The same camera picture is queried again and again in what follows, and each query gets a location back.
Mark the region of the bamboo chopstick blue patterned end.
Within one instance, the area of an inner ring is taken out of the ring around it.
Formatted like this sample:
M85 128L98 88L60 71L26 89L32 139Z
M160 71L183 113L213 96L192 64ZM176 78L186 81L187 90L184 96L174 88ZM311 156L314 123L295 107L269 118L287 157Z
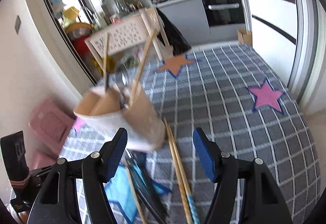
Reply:
M176 145L176 152L177 152L177 158L178 158L179 166L181 167L180 171L181 171L181 174L182 174L183 184L184 184L185 190L186 190L187 200L188 200L189 208L191 210L193 223L200 223L199 218L198 218L198 214L197 214L197 210L196 210L196 206L195 206L195 202L193 200L191 189L189 187L188 179L186 177L186 173L185 173L185 170L183 168L183 164L182 164L179 152L178 152L177 145Z

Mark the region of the white refrigerator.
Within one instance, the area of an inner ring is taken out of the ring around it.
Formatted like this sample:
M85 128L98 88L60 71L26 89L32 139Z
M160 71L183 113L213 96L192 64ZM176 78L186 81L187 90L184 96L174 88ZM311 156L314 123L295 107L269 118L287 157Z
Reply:
M296 56L296 0L248 0L252 46L288 85Z

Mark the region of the grey checked star tablecloth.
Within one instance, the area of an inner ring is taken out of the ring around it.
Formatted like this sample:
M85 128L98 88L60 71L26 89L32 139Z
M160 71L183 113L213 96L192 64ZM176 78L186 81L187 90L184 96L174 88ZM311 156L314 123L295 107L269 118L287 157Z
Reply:
M235 158L260 158L275 178L294 223L304 223L322 195L312 133L286 85L248 45L215 45L187 55L177 77L147 63L141 84L175 137L200 222L216 185L193 145L195 128Z

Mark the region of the black garment on basket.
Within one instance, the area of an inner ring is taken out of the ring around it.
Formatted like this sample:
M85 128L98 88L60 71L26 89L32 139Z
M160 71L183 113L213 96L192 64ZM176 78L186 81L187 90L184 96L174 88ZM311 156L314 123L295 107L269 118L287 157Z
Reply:
M171 23L171 21L159 9L156 9L156 11L162 21L162 24L164 25L164 30L168 42L173 47L173 55L181 55L191 50L190 44L187 42L181 32L175 27L175 25Z

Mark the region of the metal spoon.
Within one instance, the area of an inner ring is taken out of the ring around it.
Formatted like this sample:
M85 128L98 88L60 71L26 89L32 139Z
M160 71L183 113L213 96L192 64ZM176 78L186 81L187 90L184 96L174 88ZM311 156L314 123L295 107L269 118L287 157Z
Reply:
M117 68L116 74L116 84L120 93L120 106L122 108L128 108L127 100L124 95L125 89L128 88L129 84L129 75L127 68L124 64L120 64Z

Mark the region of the cardboard box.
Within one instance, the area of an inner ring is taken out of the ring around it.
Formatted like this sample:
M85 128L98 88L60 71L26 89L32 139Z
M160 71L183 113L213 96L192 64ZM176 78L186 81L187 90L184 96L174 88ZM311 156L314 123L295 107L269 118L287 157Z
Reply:
M238 41L241 45L252 46L252 32L246 29L237 30Z

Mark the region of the red bucket with metal basin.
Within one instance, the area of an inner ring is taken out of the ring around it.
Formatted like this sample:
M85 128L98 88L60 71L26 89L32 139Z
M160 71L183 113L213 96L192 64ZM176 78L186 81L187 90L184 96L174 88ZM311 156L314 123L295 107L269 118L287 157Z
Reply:
M89 53L85 40L93 33L93 26L84 22L75 22L64 29L74 49L81 59L84 59Z

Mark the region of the bamboo chopstick yellow patterned end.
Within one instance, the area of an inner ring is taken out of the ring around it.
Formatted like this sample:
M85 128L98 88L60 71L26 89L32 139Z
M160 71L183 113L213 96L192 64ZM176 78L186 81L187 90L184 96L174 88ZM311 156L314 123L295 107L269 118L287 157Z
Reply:
M175 174L176 174L176 178L177 178L177 182L178 182L178 187L179 187L180 196L181 196L181 200L182 200L182 204L183 204L183 209L185 212L186 221L187 221L187 223L193 223L191 210L189 208L189 204L188 204L188 200L187 200L186 190L185 190L185 186L183 184L182 174L180 171L181 167L179 166L179 162L178 162L178 158L177 158L176 144L174 141L172 130L170 128L170 125L168 125L168 122L165 118L163 118L163 121L164 121L165 129L166 129L167 139L169 142L170 152L172 155L172 161L173 161L174 168L175 168Z

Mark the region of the grey wall switch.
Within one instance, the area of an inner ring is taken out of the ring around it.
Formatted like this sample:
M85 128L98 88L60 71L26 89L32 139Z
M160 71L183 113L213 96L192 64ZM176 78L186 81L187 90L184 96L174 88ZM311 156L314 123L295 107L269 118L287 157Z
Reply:
M22 21L21 21L19 15L17 15L16 19L15 19L15 25L14 25L14 29L15 29L16 34L19 34L21 23L22 23Z

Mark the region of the black utensil handle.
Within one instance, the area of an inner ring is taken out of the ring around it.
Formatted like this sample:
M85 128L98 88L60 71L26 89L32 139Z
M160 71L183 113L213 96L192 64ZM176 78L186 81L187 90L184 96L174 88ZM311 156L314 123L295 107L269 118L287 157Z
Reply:
M146 169L146 153L128 149L126 151L128 167L138 198L153 215L157 223L166 223L166 208L161 202L159 194L154 187L154 182Z

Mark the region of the white perforated laundry basket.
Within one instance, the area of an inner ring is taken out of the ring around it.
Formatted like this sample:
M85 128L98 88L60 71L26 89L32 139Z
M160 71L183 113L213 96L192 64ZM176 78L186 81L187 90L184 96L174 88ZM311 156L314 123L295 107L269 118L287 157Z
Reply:
M119 22L106 26L85 40L87 47L99 67L104 70L105 55L115 55L121 51L144 44L154 32L151 45L160 60L173 56L164 26L157 8L140 9L139 12L124 17Z

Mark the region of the plain bamboo chopstick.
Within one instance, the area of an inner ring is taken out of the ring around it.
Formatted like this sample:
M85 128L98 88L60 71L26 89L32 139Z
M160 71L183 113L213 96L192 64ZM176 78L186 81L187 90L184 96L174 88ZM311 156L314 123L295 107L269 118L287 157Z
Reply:
M138 88L138 83L141 78L141 74L143 72L143 68L144 68L144 65L145 65L145 62L147 59L148 51L150 49L152 39L154 38L155 34L156 34L156 31L153 28L151 28L149 31L148 38L146 39L146 42L144 45L144 56L138 65L137 73L135 75L133 82L131 83L131 94L130 94L130 98L129 98L129 106L130 107L133 105L133 101L134 101L134 98L135 98L135 95L137 92L137 88Z

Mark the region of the pink plastic stool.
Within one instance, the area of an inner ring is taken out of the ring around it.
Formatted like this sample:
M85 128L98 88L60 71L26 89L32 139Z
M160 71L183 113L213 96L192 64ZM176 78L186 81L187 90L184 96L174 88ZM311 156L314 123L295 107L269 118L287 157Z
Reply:
M54 164L73 127L74 119L60 110L49 99L43 100L31 113L29 126L36 137L50 150L33 153L32 169Z

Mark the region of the yellow oil bottle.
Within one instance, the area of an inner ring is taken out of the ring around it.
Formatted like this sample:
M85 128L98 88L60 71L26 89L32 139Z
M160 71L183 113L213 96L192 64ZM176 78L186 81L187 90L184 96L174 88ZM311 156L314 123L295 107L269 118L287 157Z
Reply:
M95 66L95 68L98 70L98 72L103 76L103 70L102 68L99 66L98 62L96 61L95 58L91 58L91 62L92 64ZM108 57L107 58L107 64L106 64L106 70L108 73L113 73L114 69L116 66L116 61L112 58L112 57Z

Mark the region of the beige plastic utensil holder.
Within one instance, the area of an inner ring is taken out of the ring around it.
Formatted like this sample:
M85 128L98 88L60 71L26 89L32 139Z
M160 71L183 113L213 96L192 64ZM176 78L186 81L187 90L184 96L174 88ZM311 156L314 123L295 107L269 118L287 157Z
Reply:
M83 95L74 114L106 140L112 140L119 128L125 128L127 148L131 150L155 151L162 147L165 139L164 123L140 83L128 108L120 108L117 90L105 92L104 86L95 86Z

